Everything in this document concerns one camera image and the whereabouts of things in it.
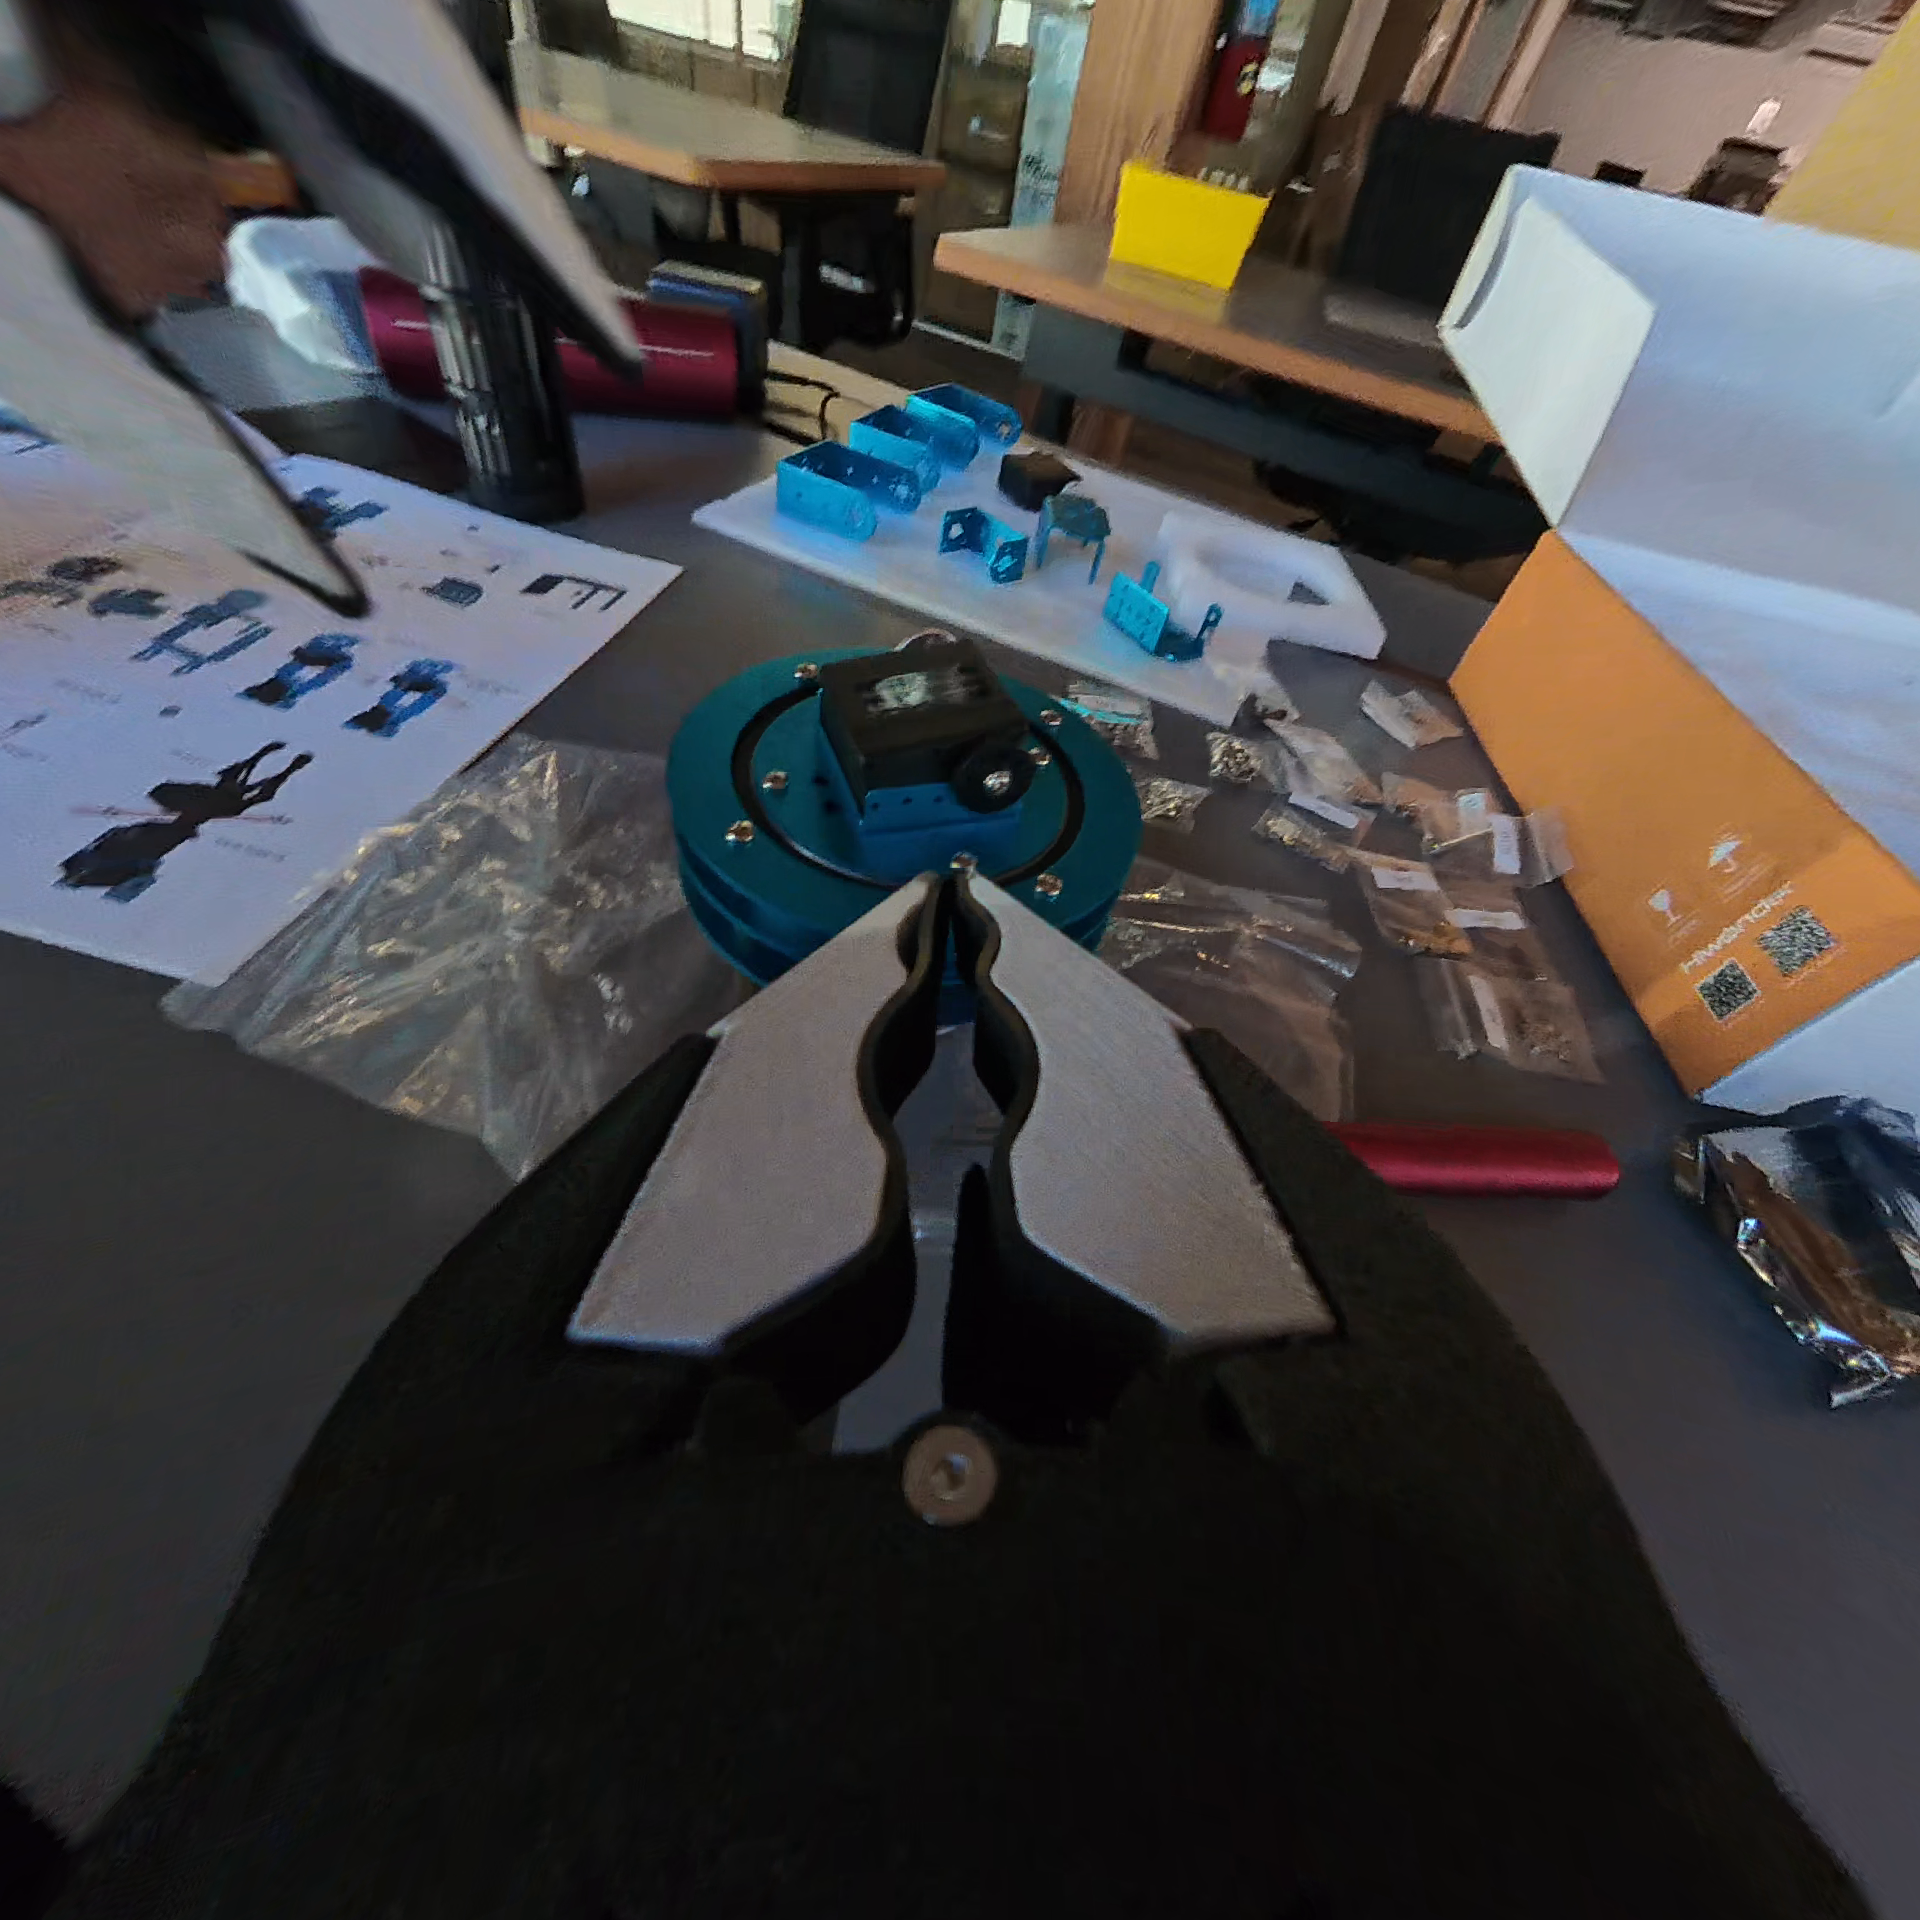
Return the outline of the white foam cutout frame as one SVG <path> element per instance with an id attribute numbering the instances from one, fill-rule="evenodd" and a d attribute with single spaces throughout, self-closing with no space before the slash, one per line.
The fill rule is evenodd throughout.
<path id="1" fill-rule="evenodd" d="M 1237 517 L 1167 513 L 1154 557 L 1154 593 L 1180 630 L 1197 634 L 1219 612 L 1204 643 L 1214 665 L 1260 665 L 1279 641 L 1363 661 L 1383 651 L 1386 625 L 1330 545 Z"/>

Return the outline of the dark shiny parts bag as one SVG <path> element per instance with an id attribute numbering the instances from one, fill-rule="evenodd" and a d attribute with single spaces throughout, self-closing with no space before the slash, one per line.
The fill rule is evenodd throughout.
<path id="1" fill-rule="evenodd" d="M 1917 1129 L 1861 1094 L 1719 1110 L 1671 1146 L 1671 1181 L 1829 1370 L 1847 1408 L 1917 1386 Z"/>

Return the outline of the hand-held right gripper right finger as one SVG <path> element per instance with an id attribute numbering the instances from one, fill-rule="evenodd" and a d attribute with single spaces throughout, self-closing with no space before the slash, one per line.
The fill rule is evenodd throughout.
<path id="1" fill-rule="evenodd" d="M 994 1190 L 1026 1249 L 1170 1346 L 1333 1331 L 1187 1022 L 982 877 L 960 880 L 960 965 Z"/>

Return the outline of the black office chair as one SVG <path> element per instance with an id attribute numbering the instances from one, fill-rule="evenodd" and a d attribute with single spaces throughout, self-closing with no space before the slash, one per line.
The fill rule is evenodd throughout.
<path id="1" fill-rule="evenodd" d="M 1504 174 L 1548 169 L 1560 136 L 1386 109 L 1342 233 L 1330 280 L 1438 313 L 1476 243 Z"/>
<path id="2" fill-rule="evenodd" d="M 782 117 L 896 154 L 920 154 L 952 2 L 803 2 Z"/>

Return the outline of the person's left hand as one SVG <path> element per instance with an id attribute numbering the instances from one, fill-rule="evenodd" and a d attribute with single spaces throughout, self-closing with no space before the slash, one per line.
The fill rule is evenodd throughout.
<path id="1" fill-rule="evenodd" d="M 122 86 L 72 85 L 5 123 L 3 188 L 122 320 L 224 286 L 227 214 L 204 146 Z"/>

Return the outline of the wooden column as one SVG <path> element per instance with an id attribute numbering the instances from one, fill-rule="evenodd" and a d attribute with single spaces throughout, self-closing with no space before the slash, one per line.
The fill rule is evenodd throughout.
<path id="1" fill-rule="evenodd" d="M 1052 221 L 1106 230 L 1128 160 L 1167 166 L 1204 92 L 1219 2 L 1095 2 Z"/>

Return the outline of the orange-edged grey table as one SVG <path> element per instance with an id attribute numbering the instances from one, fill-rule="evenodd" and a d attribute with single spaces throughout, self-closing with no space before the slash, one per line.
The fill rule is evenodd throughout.
<path id="1" fill-rule="evenodd" d="M 1438 342 L 1335 324 L 1322 276 L 1256 257 L 1219 292 L 1110 264 L 1095 226 L 947 230 L 932 268 L 1031 304 L 1044 441 L 1095 414 L 1202 441 L 1376 560 L 1518 560 L 1544 531 Z"/>
<path id="2" fill-rule="evenodd" d="M 522 130 L 639 176 L 772 211 L 782 230 L 782 342 L 804 353 L 837 342 L 828 320 L 813 315 L 826 288 L 828 225 L 858 211 L 896 217 L 903 203 L 947 181 L 947 166 L 927 155 L 804 129 L 639 75 L 608 80 L 614 92 L 602 105 L 560 92 L 522 104 Z"/>

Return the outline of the yellow plastic bin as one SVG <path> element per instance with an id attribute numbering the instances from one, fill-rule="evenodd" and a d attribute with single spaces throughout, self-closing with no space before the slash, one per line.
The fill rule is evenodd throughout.
<path id="1" fill-rule="evenodd" d="M 1269 195 L 1127 160 L 1117 178 L 1108 260 L 1226 294 L 1269 206 Z"/>

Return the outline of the group of small screw bags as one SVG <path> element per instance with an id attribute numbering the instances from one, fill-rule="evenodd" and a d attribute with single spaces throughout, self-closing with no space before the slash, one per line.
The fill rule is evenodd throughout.
<path id="1" fill-rule="evenodd" d="M 1160 768 L 1144 699 L 1096 681 L 1068 685 L 1128 763 L 1144 827 L 1197 826 L 1202 806 L 1260 798 L 1254 841 L 1333 884 L 1333 899 L 1202 880 L 1140 857 L 1099 955 L 1173 1014 L 1227 1038 L 1307 1114 L 1354 1115 L 1354 1045 L 1340 1001 L 1360 972 L 1367 925 L 1411 965 L 1438 1053 L 1596 1086 L 1599 1058 L 1575 990 L 1535 925 L 1534 893 L 1572 874 L 1551 810 L 1520 810 L 1492 787 L 1444 787 L 1406 771 L 1415 752 L 1462 738 L 1418 689 L 1372 678 L 1357 718 L 1394 744 L 1380 773 L 1356 730 L 1309 724 L 1277 689 L 1207 734 L 1207 774 Z"/>

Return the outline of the large blue U bracket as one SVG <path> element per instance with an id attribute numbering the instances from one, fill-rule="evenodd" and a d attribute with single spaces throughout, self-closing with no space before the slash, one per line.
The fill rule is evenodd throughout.
<path id="1" fill-rule="evenodd" d="M 956 450 L 951 454 L 956 465 L 971 462 L 986 445 L 1018 449 L 1023 437 L 1023 420 L 1018 406 L 957 381 L 911 392 L 906 397 L 906 411 L 924 420 L 934 441 L 952 449 L 970 444 L 974 449 L 967 453 Z"/>
<path id="2" fill-rule="evenodd" d="M 775 513 L 813 532 L 864 545 L 887 517 L 920 507 L 920 481 L 871 453 L 819 441 L 795 449 L 775 468 Z"/>
<path id="3" fill-rule="evenodd" d="M 944 477 L 944 459 L 927 425 L 901 404 L 888 403 L 855 419 L 846 444 L 855 453 L 909 470 L 920 493 L 938 490 Z"/>

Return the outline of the red fire extinguisher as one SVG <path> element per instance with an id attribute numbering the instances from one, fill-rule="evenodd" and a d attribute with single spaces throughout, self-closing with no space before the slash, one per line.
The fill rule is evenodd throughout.
<path id="1" fill-rule="evenodd" d="M 1277 27 L 1279 2 L 1222 2 L 1207 89 L 1196 130 L 1214 142 L 1242 142 L 1256 83 Z"/>

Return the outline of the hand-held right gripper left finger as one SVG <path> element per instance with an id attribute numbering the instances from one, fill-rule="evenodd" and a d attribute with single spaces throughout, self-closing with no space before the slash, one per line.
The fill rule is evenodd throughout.
<path id="1" fill-rule="evenodd" d="M 709 1034 L 575 1306 L 588 1346 L 896 1346 L 916 1256 L 896 1128 L 930 1069 L 948 880 L 911 877 Z"/>

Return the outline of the white foam sheet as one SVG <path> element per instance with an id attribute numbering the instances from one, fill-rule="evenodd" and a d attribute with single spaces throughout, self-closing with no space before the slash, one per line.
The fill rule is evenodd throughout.
<path id="1" fill-rule="evenodd" d="M 1013 507 L 997 493 L 992 459 L 979 459 L 971 470 L 944 481 L 916 514 L 887 517 L 875 540 L 864 545 L 821 536 L 780 517 L 772 477 L 709 504 L 694 513 L 694 523 L 832 584 L 864 589 L 924 618 L 930 627 L 997 641 L 1211 724 L 1234 721 L 1247 694 L 1270 685 L 1307 693 L 1309 676 L 1338 659 L 1350 661 L 1360 681 L 1379 681 L 1386 674 L 1383 651 L 1363 661 L 1284 641 L 1274 643 L 1254 665 L 1207 659 L 1167 662 L 1139 649 L 1101 620 L 1112 574 L 1139 577 L 1144 562 L 1157 560 L 1154 540 L 1167 513 L 1232 514 L 1077 454 L 1071 465 L 1083 475 L 1083 491 L 1110 517 L 1103 568 L 1093 586 L 1088 560 L 1071 546 L 1053 546 L 1040 572 L 1028 562 L 1021 584 L 1013 586 L 992 584 L 974 557 L 942 557 L 940 529 L 947 510 L 980 507 L 1013 518 Z"/>

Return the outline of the black patterned bottle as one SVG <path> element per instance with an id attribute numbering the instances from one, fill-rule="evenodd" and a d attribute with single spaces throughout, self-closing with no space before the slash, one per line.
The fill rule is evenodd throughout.
<path id="1" fill-rule="evenodd" d="M 420 299 L 470 505 L 542 526 L 573 521 L 584 481 L 554 330 L 443 221 L 422 240 Z"/>

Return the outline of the dark grey desk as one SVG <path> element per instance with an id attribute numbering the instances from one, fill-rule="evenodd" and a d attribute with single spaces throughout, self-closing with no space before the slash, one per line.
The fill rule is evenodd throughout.
<path id="1" fill-rule="evenodd" d="M 1328 1336 L 1019 1241 L 948 888 L 901 1344 L 579 1344 L 675 1041 L 400 1307 L 45 1916 L 1869 1916 L 1500 1307 L 1188 1046 Z"/>

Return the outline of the white instruction sheet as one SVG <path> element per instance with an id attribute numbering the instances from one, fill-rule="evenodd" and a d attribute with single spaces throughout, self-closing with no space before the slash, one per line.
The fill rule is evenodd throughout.
<path id="1" fill-rule="evenodd" d="M 218 981 L 678 577 L 327 459 L 324 611 L 5 420 L 3 930 Z"/>

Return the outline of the large clear plastic bag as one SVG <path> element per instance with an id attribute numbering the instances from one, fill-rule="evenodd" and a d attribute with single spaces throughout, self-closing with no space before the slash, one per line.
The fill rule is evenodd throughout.
<path id="1" fill-rule="evenodd" d="M 1099 957 L 1239 1046 L 1318 1121 L 1356 1115 L 1338 1008 L 1360 944 L 1314 896 L 1157 860 L 1196 787 L 1140 774 L 1147 841 Z M 476 1138 L 514 1180 L 548 1158 L 667 1043 L 751 986 L 709 946 L 667 851 L 666 763 L 514 734 L 228 978 L 163 1013 L 410 1121 Z"/>

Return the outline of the magenta metal cylinder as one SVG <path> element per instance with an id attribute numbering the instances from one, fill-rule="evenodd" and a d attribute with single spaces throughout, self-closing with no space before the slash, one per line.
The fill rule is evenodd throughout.
<path id="1" fill-rule="evenodd" d="M 376 368 L 406 400 L 443 400 L 443 381 L 419 288 L 380 268 L 362 273 Z M 722 315 L 685 304 L 624 294 L 639 370 L 606 368 L 584 345 L 558 336 L 560 381 L 575 414 L 732 420 L 756 416 L 765 370 L 742 368 Z"/>

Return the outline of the grey electronic device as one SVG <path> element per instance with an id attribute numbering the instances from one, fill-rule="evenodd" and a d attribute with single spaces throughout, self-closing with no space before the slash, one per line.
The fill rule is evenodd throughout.
<path id="1" fill-rule="evenodd" d="M 765 370 L 778 301 L 760 276 L 666 258 L 650 269 L 643 291 L 659 304 L 700 307 L 722 315 L 734 330 L 741 365 Z"/>

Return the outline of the white plastic bag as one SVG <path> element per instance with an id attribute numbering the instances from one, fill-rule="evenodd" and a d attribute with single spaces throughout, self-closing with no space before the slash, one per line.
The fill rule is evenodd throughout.
<path id="1" fill-rule="evenodd" d="M 362 273 L 376 266 L 327 217 L 254 214 L 227 235 L 228 301 L 261 315 L 309 365 L 334 372 L 376 372 L 362 292 Z"/>

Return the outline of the pink screwdriver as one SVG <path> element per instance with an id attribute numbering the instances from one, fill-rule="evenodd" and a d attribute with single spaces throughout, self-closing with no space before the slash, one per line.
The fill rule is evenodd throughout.
<path id="1" fill-rule="evenodd" d="M 1330 1133 L 1396 1193 L 1590 1203 L 1621 1181 L 1612 1146 L 1586 1131 L 1338 1121 Z"/>

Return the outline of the black servo with silver horn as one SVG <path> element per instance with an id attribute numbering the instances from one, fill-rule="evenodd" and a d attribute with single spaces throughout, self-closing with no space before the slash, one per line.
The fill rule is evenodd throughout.
<path id="1" fill-rule="evenodd" d="M 994 824 L 1040 773 L 1023 709 L 979 644 L 947 630 L 826 662 L 819 723 L 864 834 Z"/>

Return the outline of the blue robot arm turntable base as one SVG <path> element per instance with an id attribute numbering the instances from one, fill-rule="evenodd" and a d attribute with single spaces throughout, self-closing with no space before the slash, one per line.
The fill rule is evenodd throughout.
<path id="1" fill-rule="evenodd" d="M 666 792 L 678 884 L 710 949 L 765 990 L 918 875 L 956 890 L 990 880 L 1096 949 L 1144 827 L 1115 748 L 1060 694 L 997 673 L 1038 744 L 1021 806 L 994 824 L 864 834 L 826 755 L 819 673 L 871 653 L 883 651 L 756 662 L 678 724 Z"/>

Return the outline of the orange cardboard box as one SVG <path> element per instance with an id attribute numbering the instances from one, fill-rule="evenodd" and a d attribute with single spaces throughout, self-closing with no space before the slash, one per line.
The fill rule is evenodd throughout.
<path id="1" fill-rule="evenodd" d="M 1501 181 L 1443 315 L 1544 536 L 1451 690 L 1693 1098 L 1917 1091 L 1917 266 Z"/>

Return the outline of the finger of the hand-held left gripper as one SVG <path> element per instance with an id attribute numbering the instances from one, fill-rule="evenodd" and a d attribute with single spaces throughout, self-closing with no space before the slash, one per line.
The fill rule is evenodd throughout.
<path id="1" fill-rule="evenodd" d="M 639 370 L 618 288 L 443 4 L 204 4 L 200 22 L 266 146 L 376 260 L 428 283 L 461 240 L 554 330 Z"/>
<path id="2" fill-rule="evenodd" d="M 342 618 L 368 593 L 224 410 L 94 294 L 39 214 L 3 202 L 3 396 L 110 468 L 150 513 L 215 540 Z"/>

